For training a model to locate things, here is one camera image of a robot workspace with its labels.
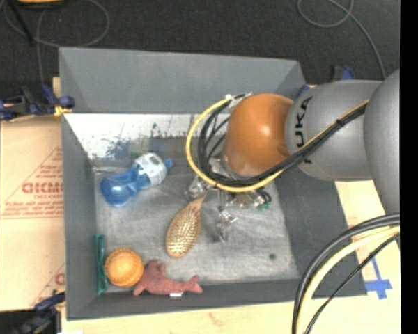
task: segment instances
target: yellow cable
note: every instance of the yellow cable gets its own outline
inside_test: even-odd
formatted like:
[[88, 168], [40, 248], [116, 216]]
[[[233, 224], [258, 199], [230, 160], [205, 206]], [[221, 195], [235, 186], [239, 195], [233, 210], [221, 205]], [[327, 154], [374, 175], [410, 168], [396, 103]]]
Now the yellow cable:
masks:
[[352, 253], [356, 249], [362, 247], [363, 245], [369, 243], [373, 240], [383, 239], [386, 240], [395, 234], [398, 234], [400, 232], [400, 227], [396, 226], [390, 229], [382, 230], [379, 232], [374, 232], [373, 234], [370, 234], [366, 237], [363, 237], [357, 241], [354, 241], [353, 243], [347, 245], [346, 247], [342, 248], [339, 252], [334, 254], [317, 272], [316, 275], [312, 278], [309, 286], [307, 287], [306, 292], [304, 293], [304, 296], [302, 297], [302, 300], [300, 302], [300, 311], [299, 316], [296, 321], [296, 333], [297, 334], [303, 334], [305, 326], [308, 325], [304, 319], [304, 312], [307, 310], [308, 302], [313, 297], [314, 292], [316, 291], [317, 287], [319, 286], [319, 283], [322, 281], [322, 279], [325, 277], [325, 275], [331, 271], [331, 269], [339, 262], [341, 261], [345, 256]]
[[251, 186], [242, 186], [242, 187], [233, 187], [233, 186], [226, 186], [220, 183], [217, 183], [212, 178], [209, 178], [206, 174], [201, 172], [201, 170], [196, 166], [194, 163], [194, 160], [192, 159], [192, 153], [191, 153], [191, 144], [192, 144], [192, 136], [194, 135], [196, 127], [199, 125], [199, 123], [210, 113], [212, 113], [215, 109], [220, 107], [221, 105], [224, 105], [225, 103], [230, 102], [230, 99], [220, 100], [219, 102], [213, 104], [212, 106], [209, 106], [194, 122], [194, 124], [190, 127], [189, 133], [187, 134], [186, 139], [186, 157], [187, 161], [189, 162], [189, 165], [191, 166], [192, 170], [206, 183], [209, 183], [210, 185], [213, 185], [217, 188], [220, 188], [224, 191], [232, 192], [232, 193], [242, 193], [247, 191], [253, 191], [254, 189], [261, 188], [262, 186], [265, 186], [267, 183], [271, 182], [273, 179], [277, 178], [277, 176], [280, 175], [282, 172], [281, 170], [276, 172], [275, 174], [268, 176], [264, 180], [255, 183]]
[[[189, 163], [190, 167], [194, 172], [206, 183], [215, 186], [219, 189], [222, 189], [223, 191], [228, 191], [232, 193], [243, 193], [248, 191], [253, 191], [255, 189], [261, 188], [262, 186], [265, 186], [269, 182], [275, 180], [284, 170], [278, 170], [276, 173], [267, 176], [260, 182], [257, 182], [251, 186], [227, 186], [224, 184], [220, 184], [217, 181], [213, 180], [212, 178], [209, 178], [204, 172], [202, 172], [197, 165], [194, 163], [194, 160], [192, 159], [192, 152], [191, 152], [191, 144], [192, 144], [192, 136], [194, 135], [194, 132], [196, 128], [198, 127], [199, 123], [209, 114], [211, 114], [215, 109], [219, 108], [221, 105], [225, 105], [226, 103], [230, 102], [231, 99], [223, 99], [219, 102], [216, 102], [215, 104], [209, 106], [203, 113], [195, 120], [194, 124], [190, 127], [189, 133], [187, 134], [186, 138], [186, 157], [187, 162]], [[364, 100], [361, 104], [355, 106], [353, 109], [347, 111], [347, 113], [343, 114], [340, 118], [345, 117], [349, 113], [352, 113], [356, 109], [360, 108], [361, 106], [367, 104], [369, 102], [369, 99]], [[311, 144], [316, 137], [318, 137], [319, 134], [322, 134], [328, 127], [331, 127], [336, 121], [332, 122], [330, 125], [328, 125], [326, 128], [318, 132], [313, 138], [311, 138], [305, 145], [303, 145], [300, 150], [303, 150], [306, 148], [309, 144]]]

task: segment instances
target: bottle label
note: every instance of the bottle label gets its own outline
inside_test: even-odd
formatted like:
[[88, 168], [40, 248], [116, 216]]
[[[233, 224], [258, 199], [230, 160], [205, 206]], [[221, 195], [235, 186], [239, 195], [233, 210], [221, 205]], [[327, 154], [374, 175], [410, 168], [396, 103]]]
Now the bottle label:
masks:
[[156, 186], [161, 183], [167, 174], [167, 168], [160, 157], [155, 153], [146, 153], [138, 157], [135, 162], [144, 170], [150, 180], [150, 186]]

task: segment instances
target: cardboard sheet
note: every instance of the cardboard sheet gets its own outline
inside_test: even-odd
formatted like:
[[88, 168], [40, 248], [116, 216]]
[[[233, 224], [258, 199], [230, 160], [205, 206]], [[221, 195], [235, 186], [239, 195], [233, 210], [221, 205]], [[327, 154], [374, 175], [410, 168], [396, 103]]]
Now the cardboard sheet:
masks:
[[65, 285], [61, 125], [0, 128], [0, 311], [31, 309]]

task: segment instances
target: green object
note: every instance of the green object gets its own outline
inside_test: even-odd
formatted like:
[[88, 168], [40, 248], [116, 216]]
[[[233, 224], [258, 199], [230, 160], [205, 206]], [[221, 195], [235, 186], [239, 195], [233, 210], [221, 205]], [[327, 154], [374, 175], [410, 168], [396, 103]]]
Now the green object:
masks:
[[98, 269], [98, 294], [104, 293], [108, 286], [109, 281], [105, 274], [104, 268], [104, 253], [105, 253], [105, 236], [102, 234], [95, 235], [96, 243], [96, 267]]

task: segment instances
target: orange ball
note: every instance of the orange ball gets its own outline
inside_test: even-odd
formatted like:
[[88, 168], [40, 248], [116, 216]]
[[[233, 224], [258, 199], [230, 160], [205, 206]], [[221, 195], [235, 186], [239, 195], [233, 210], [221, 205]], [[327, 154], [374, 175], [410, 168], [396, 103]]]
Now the orange ball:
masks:
[[136, 285], [144, 273], [141, 257], [129, 248], [119, 248], [111, 253], [104, 267], [109, 281], [119, 287]]

